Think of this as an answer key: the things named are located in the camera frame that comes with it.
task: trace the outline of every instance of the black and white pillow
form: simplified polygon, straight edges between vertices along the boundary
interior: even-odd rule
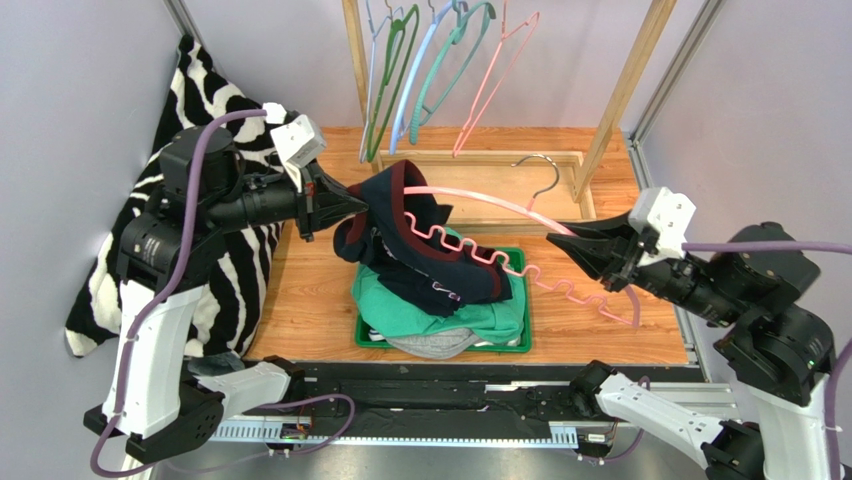
[[[88,354],[120,331],[117,239],[128,222],[144,210],[149,195],[162,181],[159,152],[185,128],[206,125],[228,112],[259,107],[214,72],[213,60],[199,43],[188,36],[181,40],[177,69],[154,139],[154,154],[101,246],[66,321],[66,338],[75,356]],[[274,148],[262,117],[233,121],[226,128],[247,160],[246,173],[267,172],[270,168],[283,171],[280,164],[267,162],[266,157]],[[247,228],[226,236],[228,252],[219,259],[204,287],[186,343],[187,356],[229,351],[242,356],[248,351],[263,311],[269,268],[281,227],[276,224]]]

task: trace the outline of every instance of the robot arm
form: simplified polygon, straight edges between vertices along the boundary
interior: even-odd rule
[[[129,436],[127,453],[143,464],[200,447],[223,419],[303,395],[304,372],[277,357],[217,377],[194,377],[182,370],[195,308],[211,268],[226,251],[224,235],[292,219],[300,236],[311,241],[314,232],[367,209],[320,168],[315,157],[325,140],[307,117],[272,131],[278,152],[273,155],[284,155],[284,173],[244,174],[245,160],[230,133],[216,128],[203,159],[186,270],[174,293],[154,307],[137,335],[128,339],[131,324],[169,283],[178,263],[190,165],[201,133],[200,127],[184,130],[163,149],[163,183],[121,236],[117,264],[123,308],[117,363],[125,360],[129,366],[124,376],[117,366],[106,401],[84,416],[86,427],[102,434],[116,411],[116,392],[126,392],[114,433]],[[127,342],[134,343],[133,354],[122,359]]]
[[[714,347],[754,397],[759,433],[736,422],[700,417],[644,391],[593,362],[572,381],[582,411],[635,423],[705,468],[708,478],[828,480],[823,395],[835,362],[834,337],[819,317],[794,304],[819,276],[801,252],[685,253],[683,232],[694,206],[668,189],[643,191],[620,217],[565,224],[577,236],[548,235],[608,291],[629,284],[731,327]],[[746,227],[731,242],[793,240],[782,227]]]

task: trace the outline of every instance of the green basket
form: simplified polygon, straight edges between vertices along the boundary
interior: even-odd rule
[[[506,252],[506,254],[509,255],[509,265],[511,265],[516,272],[522,271],[526,266],[524,251],[520,248],[496,247],[496,249],[501,252]],[[521,339],[518,342],[518,345],[514,347],[510,347],[508,345],[485,345],[482,347],[468,347],[467,351],[502,353],[527,353],[530,351],[532,348],[532,328],[530,325],[529,285],[526,280],[524,280],[523,285],[524,287],[522,292],[513,292],[514,295],[520,293],[527,298],[526,307],[524,308],[524,331],[521,332]],[[393,345],[384,340],[378,342],[370,340],[370,325],[364,321],[360,313],[358,314],[358,319],[355,321],[355,344],[362,348],[394,348]]]

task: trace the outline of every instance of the clothes hanger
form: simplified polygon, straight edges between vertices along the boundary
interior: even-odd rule
[[[381,33],[382,29],[385,27],[385,24],[388,22],[388,20],[390,20],[391,23],[393,23],[394,13],[398,13],[400,16],[402,16],[403,13],[404,13],[404,10],[402,9],[402,7],[398,7],[396,10],[391,9],[390,13],[388,15],[385,15],[385,17],[382,19],[382,22],[379,24],[379,28],[375,28],[374,24],[373,24],[373,13],[370,11],[370,2],[366,2],[366,4],[367,4],[367,24],[370,26],[370,34],[372,36],[372,42],[371,42],[372,46],[370,47],[370,73],[368,75],[368,80],[367,80],[367,114],[365,115],[366,121],[365,121],[365,124],[364,124],[364,132],[361,134],[361,146],[358,148],[358,160],[361,163],[364,163],[364,161],[367,160],[366,150],[365,150],[364,147],[366,145],[367,132],[371,131],[373,129],[373,124],[370,122],[371,115],[370,115],[369,109],[370,109],[370,102],[371,102],[372,97],[373,97],[373,72],[375,70],[374,67],[375,67],[375,63],[376,63],[376,39],[379,37],[379,34]]]
[[[489,203],[491,205],[496,205],[498,207],[505,208],[507,210],[510,210],[512,212],[515,212],[517,214],[520,214],[520,215],[523,215],[527,218],[535,220],[536,222],[541,223],[542,225],[544,225],[544,226],[546,226],[546,227],[548,227],[548,228],[550,228],[550,229],[552,229],[552,230],[554,230],[554,231],[556,231],[556,232],[558,232],[562,235],[571,235],[571,236],[575,235],[574,232],[572,232],[571,230],[566,228],[564,225],[560,224],[559,222],[557,222],[555,220],[551,220],[551,219],[549,219],[549,218],[547,218],[544,215],[541,215],[539,213],[532,212],[529,209],[525,209],[524,207],[522,207],[520,205],[514,204],[512,202],[509,202],[509,201],[506,201],[506,200],[503,200],[503,199],[500,199],[500,198],[492,197],[490,195],[485,195],[483,193],[471,192],[471,191],[468,191],[468,190],[460,190],[460,189],[457,189],[457,188],[427,187],[427,186],[405,187],[405,190],[403,192],[405,193],[405,195],[422,195],[422,194],[451,195],[451,196],[456,196],[456,197],[469,198],[469,199],[472,199],[472,200],[479,200],[479,201],[482,201],[482,202],[485,202],[485,203]],[[613,320],[619,321],[621,323],[625,323],[627,325],[632,325],[634,328],[639,327],[639,322],[640,322],[639,297],[636,296],[636,292],[633,291],[633,289],[629,285],[624,289],[624,293],[627,294],[627,297],[630,299],[630,303],[633,305],[633,319],[632,320],[628,320],[628,319],[619,317],[618,315],[615,315],[612,312],[610,312],[607,309],[607,299],[603,295],[591,295],[591,296],[586,297],[586,298],[578,298],[578,297],[573,296],[572,292],[574,291],[575,285],[574,285],[574,282],[572,282],[571,280],[562,279],[562,280],[559,280],[558,282],[556,282],[553,285],[548,285],[548,284],[546,284],[546,283],[544,283],[540,280],[541,268],[539,268],[537,265],[529,264],[526,267],[524,267],[524,269],[522,271],[515,272],[514,270],[512,270],[511,268],[508,267],[509,257],[505,253],[495,251],[491,255],[491,258],[484,258],[484,257],[477,254],[477,249],[479,248],[479,245],[472,238],[463,237],[463,238],[459,239],[457,245],[450,244],[446,241],[448,233],[447,233],[447,230],[443,226],[433,225],[429,228],[428,232],[421,232],[421,231],[417,230],[417,228],[416,228],[417,218],[410,212],[403,212],[403,214],[405,215],[405,218],[407,218],[409,220],[409,223],[410,223],[409,228],[411,229],[411,232],[414,233],[415,235],[417,235],[420,238],[431,239],[436,233],[439,233],[440,234],[441,246],[444,247],[444,248],[447,248],[449,250],[452,250],[454,252],[460,252],[464,248],[465,245],[470,245],[471,246],[471,257],[478,262],[482,262],[482,263],[487,264],[487,265],[492,265],[495,262],[497,262],[498,265],[503,267],[503,270],[505,270],[506,274],[514,275],[516,277],[523,277],[523,276],[529,274],[530,272],[535,272],[535,276],[530,276],[530,279],[537,286],[544,288],[545,290],[549,290],[549,291],[554,291],[554,290],[561,288],[562,286],[567,286],[567,289],[565,291],[565,298],[567,298],[568,300],[570,300],[574,303],[578,303],[580,305],[590,305],[590,304],[594,304],[595,302],[598,302],[598,313],[600,313],[601,315],[603,315],[607,318],[611,318]]]
[[[438,26],[444,20],[448,13],[454,8],[461,6],[467,11],[468,6],[467,2],[451,0],[448,1],[441,11],[438,14],[435,14],[435,7],[432,6],[432,0],[428,1],[429,8],[432,9],[432,23],[429,25],[429,29],[426,30],[426,35],[423,36],[423,41],[420,42],[420,48],[417,50],[417,54],[414,56],[414,60],[411,63],[411,69],[408,72],[408,78],[405,80],[405,86],[402,88],[402,95],[399,99],[399,105],[396,107],[396,116],[394,117],[393,126],[391,129],[391,140],[390,140],[390,153],[391,155],[396,153],[397,144],[399,140],[405,136],[406,132],[408,132],[408,125],[405,123],[405,108],[408,105],[408,97],[411,94],[411,87],[414,84],[414,80],[417,77],[417,72],[420,70],[420,64],[423,62],[423,56],[426,54],[426,50],[429,47],[429,44],[432,42],[432,38],[435,36],[435,31],[438,29]]]
[[[470,107],[470,115],[467,117],[467,121],[462,126],[461,132],[459,132],[458,138],[456,138],[456,143],[453,146],[453,157],[458,156],[459,152],[464,147],[464,144],[467,142],[467,138],[473,132],[473,128],[479,123],[479,119],[482,118],[482,114],[485,113],[485,110],[488,108],[488,105],[491,103],[491,99],[494,98],[494,94],[497,93],[497,90],[500,88],[500,85],[503,84],[503,80],[506,79],[506,75],[512,70],[512,67],[515,66],[515,61],[521,55],[521,52],[524,51],[524,48],[527,46],[527,42],[529,42],[530,37],[532,36],[535,29],[538,27],[539,18],[541,18],[541,12],[535,12],[530,15],[529,18],[524,20],[523,23],[515,27],[511,31],[507,31],[506,29],[506,13],[509,7],[509,0],[503,0],[503,22],[501,26],[501,35],[500,35],[500,43],[497,44],[497,50],[494,51],[494,56],[491,58],[491,64],[488,66],[488,70],[485,72],[485,78],[482,79],[482,83],[479,85],[479,91],[476,93],[476,97],[473,99],[473,105]],[[523,43],[520,47],[518,47],[517,52],[512,57],[512,60],[509,62],[509,66],[506,67],[506,71],[503,72],[503,75],[500,77],[500,80],[497,81],[497,84],[491,90],[491,93],[488,95],[488,98],[485,100],[485,103],[482,105],[482,108],[479,110],[479,113],[476,112],[476,106],[479,104],[479,99],[482,97],[482,91],[485,90],[485,84],[488,83],[488,78],[491,76],[491,71],[494,69],[494,64],[497,62],[497,57],[500,56],[500,51],[503,49],[503,44],[507,39],[511,38],[513,35],[518,33],[524,27],[530,27],[529,32],[527,32],[527,36],[524,38]]]
[[[526,157],[524,157],[524,158],[518,160],[517,162],[513,163],[512,166],[517,167],[518,165],[526,162],[527,159],[529,159],[529,158],[543,158],[543,159],[547,160],[547,163],[549,163],[550,166],[553,167],[553,171],[556,174],[556,178],[553,179],[553,183],[551,183],[549,187],[542,188],[541,190],[533,193],[532,198],[530,198],[530,202],[527,204],[527,210],[531,211],[532,206],[535,203],[535,198],[537,196],[541,195],[542,193],[549,192],[549,191],[553,190],[556,187],[556,185],[559,184],[560,175],[559,175],[559,167],[556,165],[556,162],[554,162],[553,159],[548,157],[547,155],[542,155],[540,153],[532,153],[530,155],[527,155]]]
[[[390,8],[390,5],[387,1],[385,1],[385,5]],[[414,29],[411,32],[411,40],[409,40],[408,42],[408,49],[405,52],[405,59],[402,61],[399,73],[397,74],[396,85],[394,85],[393,87],[393,93],[391,94],[390,104],[388,105],[388,108],[385,112],[384,119],[382,120],[382,125],[381,127],[379,127],[378,134],[376,134],[374,127],[376,125],[376,120],[379,116],[379,108],[381,107],[382,101],[384,100],[385,88],[390,85],[391,77],[393,76],[393,72],[396,70],[397,63],[399,61],[399,55],[402,53],[402,46],[405,42],[405,36],[408,35],[408,23],[411,22],[413,18],[415,19]],[[387,52],[385,54],[384,72],[382,74],[381,84],[379,85],[379,94],[376,98],[376,105],[373,109],[373,115],[370,120],[370,128],[367,131],[366,158],[368,162],[372,162],[373,158],[376,156],[376,152],[379,150],[379,144],[381,144],[382,137],[384,136],[385,130],[388,127],[391,110],[393,109],[393,106],[396,103],[396,97],[399,94],[399,87],[402,85],[402,78],[405,74],[406,68],[408,67],[408,60],[411,58],[411,50],[414,48],[414,40],[417,38],[417,28],[419,25],[420,7],[417,4],[412,5],[411,9],[408,11],[407,14],[405,14],[403,18],[395,18],[391,22],[390,33],[388,34]]]
[[[470,53],[468,53],[467,58],[461,66],[461,69],[456,73],[452,80],[450,80],[450,84],[444,89],[444,92],[441,93],[441,96],[438,97],[438,100],[432,106],[426,106],[423,102],[426,100],[426,92],[429,91],[429,87],[432,86],[432,81],[435,79],[435,75],[438,73],[438,69],[441,68],[441,64],[444,62],[444,58],[447,55],[447,52],[450,50],[450,47],[453,45],[457,45],[462,38],[464,37],[465,32],[467,31],[467,24],[470,20],[471,15],[473,15],[478,9],[484,8],[485,11],[482,14],[482,27],[479,31],[479,37],[476,39],[476,43],[473,44],[473,48],[471,48]],[[432,65],[432,68],[429,70],[429,74],[426,76],[426,80],[423,81],[423,86],[420,88],[420,95],[417,97],[417,102],[414,104],[414,112],[411,116],[411,125],[408,141],[412,144],[417,143],[418,135],[420,132],[420,126],[425,125],[426,122],[432,118],[432,115],[444,103],[444,100],[449,95],[450,90],[456,85],[461,77],[462,73],[467,69],[467,66],[470,64],[470,61],[473,59],[473,55],[479,49],[480,44],[482,43],[482,39],[485,38],[485,33],[488,31],[488,27],[491,25],[491,20],[497,18],[497,12],[494,10],[494,5],[490,2],[482,1],[473,6],[467,13],[465,13],[461,19],[460,24],[450,32],[450,36],[447,38],[446,42],[444,42],[443,48],[438,52],[438,57],[435,59],[435,63]]]

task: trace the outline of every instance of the navy blue garment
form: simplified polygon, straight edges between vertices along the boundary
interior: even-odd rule
[[[411,232],[404,212],[417,218],[418,231],[428,232],[445,224],[452,210],[432,195],[403,194],[405,187],[425,185],[417,167],[405,160],[349,187],[370,209],[337,227],[335,253],[376,271],[388,290],[431,315],[449,316],[465,304],[512,298],[506,272],[496,263],[474,260],[469,245],[455,252],[441,246],[439,235],[425,240]],[[454,237],[447,241],[458,246]],[[492,254],[492,249],[477,251],[483,258]]]

